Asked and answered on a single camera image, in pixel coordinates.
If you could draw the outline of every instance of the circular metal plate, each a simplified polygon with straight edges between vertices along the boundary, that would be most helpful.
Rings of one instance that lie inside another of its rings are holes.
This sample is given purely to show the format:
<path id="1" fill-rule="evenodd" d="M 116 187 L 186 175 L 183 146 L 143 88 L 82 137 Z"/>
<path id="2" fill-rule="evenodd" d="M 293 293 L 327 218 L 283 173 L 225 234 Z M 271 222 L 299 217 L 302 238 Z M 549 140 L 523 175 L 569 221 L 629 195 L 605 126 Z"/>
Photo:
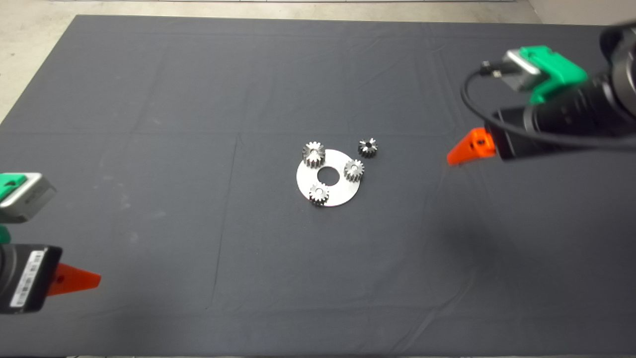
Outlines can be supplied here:
<path id="1" fill-rule="evenodd" d="M 309 189 L 318 182 L 318 172 L 320 169 L 329 167 L 335 169 L 340 178 L 338 182 L 329 187 L 329 199 L 325 206 L 338 206 L 351 200 L 360 187 L 360 182 L 350 182 L 345 178 L 345 164 L 351 158 L 338 150 L 327 149 L 324 154 L 324 164 L 319 168 L 310 168 L 303 161 L 298 165 L 296 171 L 296 182 L 300 192 L 309 200 Z"/>

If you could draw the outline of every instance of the black cable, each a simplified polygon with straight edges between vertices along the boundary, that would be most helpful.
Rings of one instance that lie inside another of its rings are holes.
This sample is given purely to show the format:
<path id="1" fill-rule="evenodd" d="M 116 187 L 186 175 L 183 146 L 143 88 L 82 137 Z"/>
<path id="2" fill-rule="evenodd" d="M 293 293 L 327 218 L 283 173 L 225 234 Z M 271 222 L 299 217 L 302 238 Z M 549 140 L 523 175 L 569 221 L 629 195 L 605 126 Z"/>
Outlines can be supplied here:
<path id="1" fill-rule="evenodd" d="M 484 75 L 484 71 L 479 69 L 473 73 L 471 73 L 466 80 L 464 81 L 464 85 L 462 86 L 462 101 L 468 107 L 471 112 L 473 112 L 477 117 L 484 120 L 486 123 L 490 124 L 493 127 L 497 127 L 502 129 L 503 131 L 510 132 L 517 136 L 521 136 L 524 138 L 528 138 L 534 141 L 540 141 L 555 145 L 563 145 L 567 147 L 584 147 L 584 148 L 594 148 L 601 150 L 615 150 L 622 152 L 636 152 L 636 141 L 625 141 L 625 140 L 617 140 L 610 138 L 601 138 L 601 137 L 585 137 L 585 136 L 573 136 L 568 134 L 555 134 L 555 133 L 546 133 L 546 132 L 528 132 L 524 128 L 519 127 L 517 125 L 505 123 L 501 120 L 495 119 L 490 115 L 487 115 L 486 111 L 481 109 L 468 94 L 468 88 L 471 82 L 477 78 Z"/>

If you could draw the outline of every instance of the metal gear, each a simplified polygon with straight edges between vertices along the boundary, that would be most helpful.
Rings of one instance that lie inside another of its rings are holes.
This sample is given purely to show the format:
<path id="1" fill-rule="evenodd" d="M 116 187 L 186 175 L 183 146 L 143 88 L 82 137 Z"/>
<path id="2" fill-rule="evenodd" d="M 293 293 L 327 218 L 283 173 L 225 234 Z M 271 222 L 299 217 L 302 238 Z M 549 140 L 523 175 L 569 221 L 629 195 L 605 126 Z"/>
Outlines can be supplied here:
<path id="1" fill-rule="evenodd" d="M 358 153 L 365 158 L 371 158 L 378 152 L 378 143 L 370 138 L 358 142 Z"/>
<path id="2" fill-rule="evenodd" d="M 309 200 L 314 205 L 322 206 L 329 199 L 329 187 L 323 183 L 316 183 L 309 189 Z"/>
<path id="3" fill-rule="evenodd" d="M 362 178 L 364 173 L 364 164 L 354 159 L 345 164 L 345 178 L 350 182 L 357 182 Z"/>
<path id="4" fill-rule="evenodd" d="M 324 163 L 324 145 L 311 141 L 303 147 L 303 161 L 310 168 L 319 168 Z"/>

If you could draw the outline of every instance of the orange plastic part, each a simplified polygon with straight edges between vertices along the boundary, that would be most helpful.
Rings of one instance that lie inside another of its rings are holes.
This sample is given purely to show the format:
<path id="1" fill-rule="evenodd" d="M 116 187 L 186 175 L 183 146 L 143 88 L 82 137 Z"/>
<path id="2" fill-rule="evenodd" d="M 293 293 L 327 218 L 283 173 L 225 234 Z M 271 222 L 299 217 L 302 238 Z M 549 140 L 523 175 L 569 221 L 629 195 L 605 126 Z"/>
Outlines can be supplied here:
<path id="1" fill-rule="evenodd" d="M 94 289 L 99 286 L 102 277 L 97 273 L 84 271 L 66 264 L 57 264 L 53 282 L 48 288 L 47 296 L 67 294 L 70 292 Z"/>
<path id="2" fill-rule="evenodd" d="M 497 154 L 495 141 L 484 128 L 475 128 L 451 150 L 446 159 L 456 166 L 475 159 L 494 157 Z"/>

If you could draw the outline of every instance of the green bracket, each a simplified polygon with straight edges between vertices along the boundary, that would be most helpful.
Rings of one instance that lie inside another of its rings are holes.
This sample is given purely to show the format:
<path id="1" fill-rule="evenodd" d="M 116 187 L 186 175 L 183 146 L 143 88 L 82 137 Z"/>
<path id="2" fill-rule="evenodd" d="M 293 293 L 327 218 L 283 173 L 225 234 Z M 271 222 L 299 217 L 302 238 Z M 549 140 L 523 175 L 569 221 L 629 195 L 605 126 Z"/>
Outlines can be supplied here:
<path id="1" fill-rule="evenodd" d="M 0 225 L 0 244 L 10 242 L 11 235 L 9 235 L 9 230 L 6 229 L 6 226 Z"/>
<path id="2" fill-rule="evenodd" d="M 0 174 L 0 201 L 26 181 L 27 177 L 24 174 Z"/>
<path id="3" fill-rule="evenodd" d="M 584 69 L 547 46 L 521 47 L 519 54 L 549 76 L 535 87 L 531 104 L 545 103 L 559 92 L 588 79 Z"/>

